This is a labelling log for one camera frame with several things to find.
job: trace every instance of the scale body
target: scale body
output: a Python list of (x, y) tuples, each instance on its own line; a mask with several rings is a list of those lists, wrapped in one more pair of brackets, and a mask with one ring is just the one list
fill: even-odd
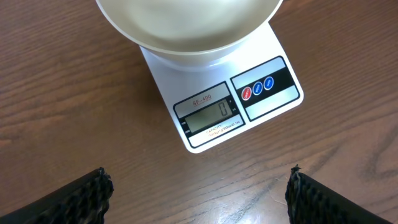
[(192, 153), (203, 152), (303, 101), (300, 83), (269, 24), (207, 68), (181, 68), (144, 48), (142, 53)]

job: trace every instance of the tabletop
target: tabletop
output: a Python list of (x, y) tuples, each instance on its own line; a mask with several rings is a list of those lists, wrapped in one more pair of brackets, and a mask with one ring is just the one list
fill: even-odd
[(398, 223), (398, 1), (272, 18), (303, 103), (201, 154), (92, 1), (0, 2), (0, 216), (104, 167), (106, 223), (288, 223), (290, 168)]

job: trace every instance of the red button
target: red button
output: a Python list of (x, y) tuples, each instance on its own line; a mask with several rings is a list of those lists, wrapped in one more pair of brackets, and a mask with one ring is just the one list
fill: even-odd
[(244, 88), (242, 91), (242, 100), (248, 100), (250, 99), (250, 96), (251, 96), (251, 88), (250, 87)]

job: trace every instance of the blue button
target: blue button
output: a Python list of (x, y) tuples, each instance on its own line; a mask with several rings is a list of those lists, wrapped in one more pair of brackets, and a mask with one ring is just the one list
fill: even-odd
[(262, 92), (262, 83), (261, 82), (256, 82), (253, 86), (253, 94), (254, 95), (260, 95)]
[(264, 88), (265, 88), (266, 90), (270, 90), (273, 86), (274, 86), (274, 78), (272, 78), (272, 77), (267, 77), (267, 78), (264, 80)]

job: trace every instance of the lcd display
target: lcd display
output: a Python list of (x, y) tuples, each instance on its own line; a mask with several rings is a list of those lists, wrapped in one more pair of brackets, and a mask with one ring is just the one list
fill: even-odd
[(185, 118), (191, 132), (198, 131), (208, 125), (215, 124), (232, 115), (226, 100), (221, 100), (203, 110)]

